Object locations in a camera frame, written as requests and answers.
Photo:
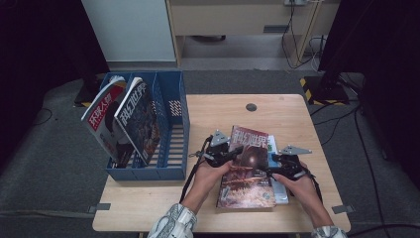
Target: wrist strap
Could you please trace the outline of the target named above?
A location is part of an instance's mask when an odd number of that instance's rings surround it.
[[[321,202],[322,203],[324,203],[323,202],[323,200],[322,200],[322,194],[321,194],[321,188],[319,187],[319,183],[316,181],[316,179],[315,179],[315,176],[314,175],[312,175],[312,173],[308,170],[308,169],[306,169],[306,168],[304,168],[304,167],[302,167],[302,169],[309,175],[309,177],[312,179],[312,182],[314,183],[314,186],[315,186],[315,190],[316,190],[316,193],[318,194],[318,197],[319,197],[319,199],[321,200]]]
[[[186,183],[185,183],[185,185],[184,185],[184,187],[183,187],[183,189],[182,189],[182,195],[181,195],[181,198],[180,198],[180,200],[179,200],[179,203],[181,203],[181,201],[185,198],[186,191],[188,190],[189,185],[191,184],[192,178],[194,178],[194,175],[195,175],[195,173],[197,172],[198,167],[199,167],[199,166],[200,166],[200,164],[201,164],[201,163],[200,163],[200,160],[201,160],[201,157],[204,155],[204,150],[205,150],[206,144],[207,144],[207,143],[209,143],[209,142],[211,142],[212,138],[213,138],[213,136],[210,136],[210,137],[208,137],[208,138],[204,141],[203,147],[201,148],[201,152],[198,152],[198,151],[197,151],[195,154],[191,154],[191,155],[189,155],[190,157],[191,157],[191,156],[196,156],[196,157],[198,157],[198,160],[197,160],[197,163],[195,163],[194,167],[192,168],[192,171],[191,171],[191,173],[190,173],[190,174],[189,174],[189,176],[188,176],[188,180],[186,181]]]

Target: wooden table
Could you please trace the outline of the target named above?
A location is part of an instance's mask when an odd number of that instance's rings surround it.
[[[187,95],[190,118],[189,154],[199,151],[204,140],[216,129],[230,135],[232,125],[268,132],[278,149],[287,145],[312,150],[300,155],[320,183],[324,204],[335,224],[351,228],[346,213],[334,214],[331,207],[342,205],[336,184],[309,116],[306,103],[296,94],[213,94]],[[254,103],[256,111],[248,111]],[[189,159],[187,174],[196,162]],[[100,203],[111,203],[109,210],[98,210],[93,220],[96,231],[148,232],[153,224],[181,196],[184,181],[114,181],[105,184]],[[289,203],[271,211],[229,211],[216,209],[218,186],[210,192],[198,213],[194,232],[299,233],[312,231],[311,222],[300,203]]]

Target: robotic hand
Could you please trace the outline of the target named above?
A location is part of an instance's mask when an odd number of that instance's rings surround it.
[[[278,167],[267,167],[263,169],[268,177],[272,177],[272,174],[279,174],[291,180],[298,180],[304,175],[310,175],[308,169],[300,165],[299,158],[297,157],[300,154],[312,153],[310,150],[287,146],[279,152],[280,155],[272,155],[272,159],[278,162]]]
[[[228,142],[230,141],[230,138],[226,137],[219,130],[216,130],[214,135],[207,139],[211,141],[203,156],[207,163],[214,168],[221,167],[228,161],[234,161],[236,157],[240,155],[244,150],[244,147],[239,147],[234,151],[228,152]]]

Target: person's arm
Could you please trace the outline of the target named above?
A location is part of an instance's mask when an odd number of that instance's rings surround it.
[[[328,214],[328,211],[319,199],[312,179],[309,176],[304,176],[298,180],[290,180],[277,174],[272,176],[293,192],[294,196],[302,204],[314,227],[311,235],[313,238],[347,237],[345,231],[334,225],[330,214]]]
[[[216,182],[225,174],[231,162],[220,168],[210,167],[204,160],[200,164],[194,177],[194,183],[185,198],[174,204],[169,211],[149,232],[149,238],[192,238],[192,230],[197,222],[196,214],[206,200]]]

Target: blue plastic basket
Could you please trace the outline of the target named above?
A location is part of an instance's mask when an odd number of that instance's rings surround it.
[[[132,158],[125,169],[112,167],[109,160],[106,171],[114,180],[183,180],[186,177],[189,139],[189,115],[182,71],[109,72],[101,88],[113,75],[123,76],[128,82],[139,76],[148,85],[157,114],[160,142],[148,166],[139,158]]]

